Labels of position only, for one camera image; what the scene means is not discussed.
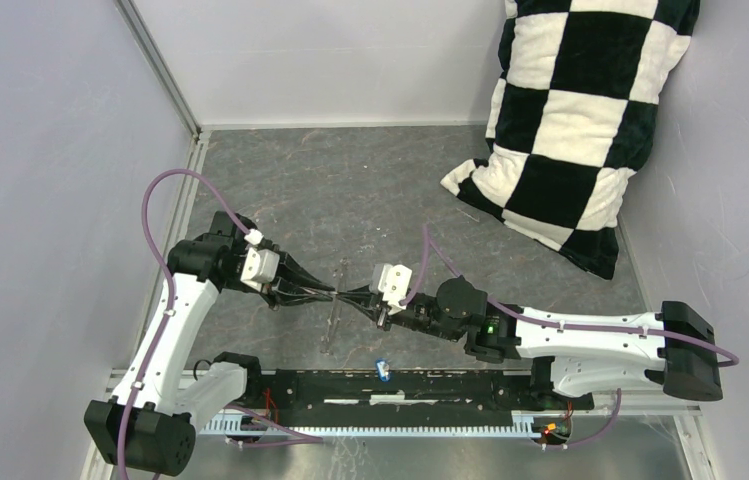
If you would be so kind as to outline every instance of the gray wall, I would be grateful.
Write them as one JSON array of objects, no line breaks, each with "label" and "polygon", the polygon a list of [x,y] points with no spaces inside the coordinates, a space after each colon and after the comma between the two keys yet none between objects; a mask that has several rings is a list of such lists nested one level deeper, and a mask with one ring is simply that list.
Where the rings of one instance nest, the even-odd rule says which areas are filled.
[{"label": "gray wall", "polygon": [[135,3],[205,125],[485,122],[501,73],[503,0]]},{"label": "gray wall", "polygon": [[154,273],[141,195],[189,141],[114,2],[0,1],[0,478],[78,477]]},{"label": "gray wall", "polygon": [[749,479],[749,2],[702,2],[622,211],[650,299],[686,300],[742,358],[706,408],[723,478]]}]

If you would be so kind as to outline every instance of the speckled gray mat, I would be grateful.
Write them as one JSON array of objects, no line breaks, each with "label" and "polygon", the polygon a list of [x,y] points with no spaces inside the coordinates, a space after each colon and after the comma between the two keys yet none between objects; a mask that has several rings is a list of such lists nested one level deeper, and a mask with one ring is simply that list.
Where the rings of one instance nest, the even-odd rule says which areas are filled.
[{"label": "speckled gray mat", "polygon": [[[234,209],[313,275],[333,282],[343,257],[348,286],[366,284],[378,262],[417,269],[421,224],[466,277],[496,298],[584,314],[641,311],[643,302],[621,245],[615,279],[584,273],[558,254],[459,202],[439,180],[467,158],[488,154],[483,127],[387,127],[213,132],[204,174]],[[189,237],[209,228],[219,208],[198,190]],[[431,259],[424,291],[449,278]],[[349,307],[329,355],[320,352],[329,303],[269,310],[256,295],[225,291],[198,333],[188,366],[230,351],[264,368],[500,368],[465,355],[461,342],[394,327],[377,330]],[[505,366],[524,365],[509,362]]]}]

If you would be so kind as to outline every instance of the checkered pillow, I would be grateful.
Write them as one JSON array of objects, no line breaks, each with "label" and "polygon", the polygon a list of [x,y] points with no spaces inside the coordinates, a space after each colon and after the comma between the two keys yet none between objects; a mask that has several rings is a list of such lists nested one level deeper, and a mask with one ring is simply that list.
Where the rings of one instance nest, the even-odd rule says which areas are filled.
[{"label": "checkered pillow", "polygon": [[659,93],[699,0],[506,0],[488,160],[442,186],[611,279],[627,180],[653,145]]}]

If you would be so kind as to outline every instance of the purple cable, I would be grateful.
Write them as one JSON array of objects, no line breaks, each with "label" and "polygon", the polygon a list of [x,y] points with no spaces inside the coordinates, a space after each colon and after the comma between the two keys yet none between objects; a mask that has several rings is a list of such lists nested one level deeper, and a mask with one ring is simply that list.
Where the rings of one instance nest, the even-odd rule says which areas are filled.
[{"label": "purple cable", "polygon": [[[436,251],[436,254],[439,255],[439,258],[441,258],[442,261],[445,262],[445,265],[448,267],[448,270],[450,270],[451,273],[454,274],[454,276],[459,277],[462,275],[462,273],[459,271],[458,268],[456,268],[456,266],[447,257],[447,255],[445,255],[444,252],[442,252],[442,249],[439,248],[439,245],[436,244],[436,241],[433,240],[432,237],[430,237],[430,245],[433,247],[433,250]],[[511,308],[506,307],[501,302],[495,300],[492,297],[489,297],[488,301],[490,304],[494,305],[498,310],[506,313],[507,315],[515,319],[518,319],[518,320],[521,320],[521,321],[524,321],[533,325],[539,325],[542,327],[554,328],[554,329],[560,328],[560,324],[558,322],[552,322],[548,320],[540,320],[538,318],[528,317],[526,315],[513,311]],[[739,364],[739,357],[736,356],[736,354],[734,354],[733,352],[730,352],[728,350],[725,350],[724,348],[721,348],[717,345],[713,345],[712,343],[705,342],[698,338],[690,337],[689,335],[683,335],[682,333],[669,332],[668,330],[649,329],[646,331],[644,328],[641,328],[641,327],[615,327],[615,326],[609,326],[609,325],[583,325],[583,324],[577,324],[577,323],[573,323],[573,324],[566,323],[565,329],[577,330],[577,331],[582,331],[582,332],[633,333],[636,335],[656,335],[658,337],[671,338],[671,339],[679,340],[681,342],[685,342],[691,345],[695,345],[696,347],[701,347],[705,350],[709,350],[711,352],[715,352],[724,357],[727,357],[728,360],[718,363],[719,367],[732,367],[734,365]]]},{"label": "purple cable", "polygon": [[[150,225],[147,219],[147,206],[150,203],[150,195],[153,193],[156,186],[159,185],[159,182],[172,175],[187,175],[196,178],[215,195],[215,198],[217,198],[218,202],[221,203],[221,206],[224,207],[224,211],[227,212],[227,215],[230,216],[230,220],[233,221],[236,227],[238,227],[238,229],[245,235],[250,233],[250,229],[239,220],[236,216],[236,212],[227,205],[224,197],[221,196],[221,192],[219,192],[218,189],[215,188],[215,186],[212,185],[212,183],[203,175],[185,168],[175,168],[157,175],[156,178],[150,182],[150,185],[147,186],[147,190],[144,192],[144,198],[141,201],[141,227],[144,230],[144,239],[147,241],[147,246],[150,247],[150,252],[153,254],[153,258],[156,259],[156,263],[158,263],[159,267],[162,269],[162,273],[165,275],[165,282],[168,285],[168,300],[165,304],[166,311],[170,311],[174,308],[176,285],[174,284],[174,276],[171,274],[171,271],[168,270],[168,266],[165,264],[165,259],[162,258],[162,254],[159,252],[159,248],[156,246],[156,243],[153,241],[153,236],[150,234]],[[170,318],[171,317],[168,314],[162,315],[162,320],[159,322],[159,328],[153,335],[153,339],[147,347],[147,353],[145,353],[144,358],[141,360],[141,365],[136,372],[136,382],[142,382],[144,380],[144,376],[147,373],[147,367],[150,365],[150,360],[153,358],[153,353],[156,351],[156,347],[159,346],[159,342],[162,340],[162,334],[165,332],[165,327],[168,326],[168,320],[170,320]],[[130,478],[127,475],[127,464],[124,462],[124,457],[127,443],[127,425],[129,424],[130,413],[132,412],[138,392],[139,390],[135,386],[130,388],[130,395],[127,397],[127,403],[124,405],[124,413],[121,415],[121,424],[118,426],[117,456],[118,474],[121,476],[121,480],[129,480]],[[159,474],[156,474],[153,478],[154,480],[158,479]]]},{"label": "purple cable", "polygon": [[587,443],[592,443],[595,440],[599,440],[601,437],[606,435],[607,432],[610,431],[610,429],[612,429],[613,425],[615,425],[616,420],[618,420],[619,411],[621,411],[621,389],[620,388],[615,391],[615,407],[613,408],[612,414],[610,414],[610,419],[594,435],[586,437],[582,440],[578,440],[576,442],[566,443],[565,445],[547,445],[545,449],[546,450],[568,450],[571,447],[579,447],[582,445],[586,445]]},{"label": "purple cable", "polygon": [[238,410],[244,413],[245,415],[256,418],[257,420],[259,420],[260,423],[264,425],[268,425],[269,427],[275,428],[288,435],[298,437],[297,440],[284,440],[282,442],[273,442],[273,443],[243,443],[242,448],[268,448],[268,447],[280,447],[283,445],[301,445],[305,443],[324,443],[324,439],[321,437],[314,437],[312,435],[307,435],[305,433],[296,432],[290,428],[280,425],[279,423],[274,423],[268,418],[263,417],[262,415],[248,408],[245,408],[239,405],[233,405],[233,404],[227,405],[227,408]]},{"label": "purple cable", "polygon": [[421,226],[421,235],[424,237],[424,247],[421,252],[421,271],[418,272],[418,277],[415,278],[415,283],[412,284],[409,294],[406,298],[398,302],[403,306],[409,305],[409,302],[415,298],[418,290],[421,289],[421,284],[424,282],[424,273],[427,271],[427,262],[430,260],[430,231],[427,229],[426,223]]}]

